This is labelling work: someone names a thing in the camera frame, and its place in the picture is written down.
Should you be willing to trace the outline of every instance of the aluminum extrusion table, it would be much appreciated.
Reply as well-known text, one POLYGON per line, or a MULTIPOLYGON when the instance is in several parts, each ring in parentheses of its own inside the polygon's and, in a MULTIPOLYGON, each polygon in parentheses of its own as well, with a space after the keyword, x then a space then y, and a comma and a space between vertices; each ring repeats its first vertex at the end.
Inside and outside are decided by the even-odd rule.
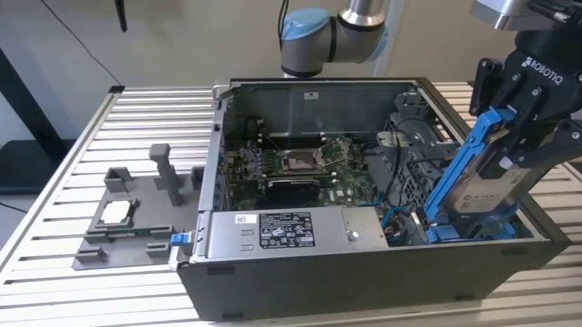
MULTIPOLYGON (((463 82, 435 86, 472 125, 469 86, 463 82)), ((154 174, 146 157, 154 142, 172 146, 178 172, 204 165, 210 122, 210 88, 125 88, 107 95, 0 252, 0 326, 209 325, 197 319, 166 265, 74 271, 70 256, 103 193, 107 167, 126 166, 133 176, 154 174)), ((531 195, 573 244, 543 269, 513 275, 485 300, 236 326, 582 326, 580 174, 568 164, 556 166, 531 195)))

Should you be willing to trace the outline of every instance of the white wall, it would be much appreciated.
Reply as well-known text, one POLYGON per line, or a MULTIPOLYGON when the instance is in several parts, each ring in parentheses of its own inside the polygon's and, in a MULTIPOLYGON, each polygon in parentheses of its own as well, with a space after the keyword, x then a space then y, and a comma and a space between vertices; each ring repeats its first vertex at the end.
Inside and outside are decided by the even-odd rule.
MULTIPOLYGON (((113 1, 45 1, 121 84, 212 85, 232 77, 280 76, 274 32, 280 1, 125 0, 126 33, 118 29, 113 1)), ((336 12, 342 3, 292 0, 289 10, 310 5, 336 12)), ((468 17, 464 3, 469 0, 407 0, 388 69, 392 76, 465 80, 473 74, 475 61, 489 55, 491 48, 508 51, 503 51, 507 34, 491 34, 491 27, 468 17), (444 10, 435 3, 443 4, 444 10), (451 33, 445 41, 452 45, 443 46, 435 38, 444 32, 451 33), (503 46, 495 47, 496 38, 503 46), (435 69, 431 56, 439 63, 463 65, 435 69)), ((74 138, 112 78, 38 0, 0 0, 0 47, 61 137, 74 138)), ((322 76, 369 76, 370 71, 370 65, 332 64, 322 76)), ((27 136, 6 111, 0 101, 0 143, 27 136)))
POLYGON ((432 81, 475 78, 480 58, 503 59, 515 49, 515 33, 497 31, 468 15, 471 0, 404 0, 389 76, 424 76, 432 81))

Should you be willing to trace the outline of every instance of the blue latch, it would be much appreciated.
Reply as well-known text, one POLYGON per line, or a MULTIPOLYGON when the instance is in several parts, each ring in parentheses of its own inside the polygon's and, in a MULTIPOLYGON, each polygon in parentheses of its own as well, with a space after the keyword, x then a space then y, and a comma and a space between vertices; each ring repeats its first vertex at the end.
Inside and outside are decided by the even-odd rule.
POLYGON ((181 247, 189 243, 189 233, 172 234, 169 238, 169 245, 172 247, 181 247))

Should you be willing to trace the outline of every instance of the blue tab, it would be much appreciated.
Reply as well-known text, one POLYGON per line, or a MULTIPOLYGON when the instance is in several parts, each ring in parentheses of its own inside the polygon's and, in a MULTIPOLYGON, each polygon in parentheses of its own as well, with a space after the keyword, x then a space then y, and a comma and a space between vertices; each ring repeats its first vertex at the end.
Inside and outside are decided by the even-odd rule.
POLYGON ((432 226, 427 230, 428 243, 439 243, 447 240, 456 240, 459 235, 452 225, 432 226))
POLYGON ((172 247, 180 247, 189 243, 189 233, 172 234, 169 238, 169 245, 172 247))

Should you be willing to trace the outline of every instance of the gray 3d-printed holder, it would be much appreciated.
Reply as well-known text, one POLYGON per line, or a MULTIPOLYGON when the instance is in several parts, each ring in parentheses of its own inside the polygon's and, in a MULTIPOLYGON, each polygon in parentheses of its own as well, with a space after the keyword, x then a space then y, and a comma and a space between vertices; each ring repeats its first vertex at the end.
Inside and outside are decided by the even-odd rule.
POLYGON ((132 177, 125 167, 107 170, 106 189, 74 255, 74 270, 162 264, 172 233, 194 228, 202 168, 176 175, 168 156, 166 144, 150 146, 149 158, 157 163, 158 176, 132 177), (129 210, 110 223, 101 216, 116 201, 128 201, 129 210))

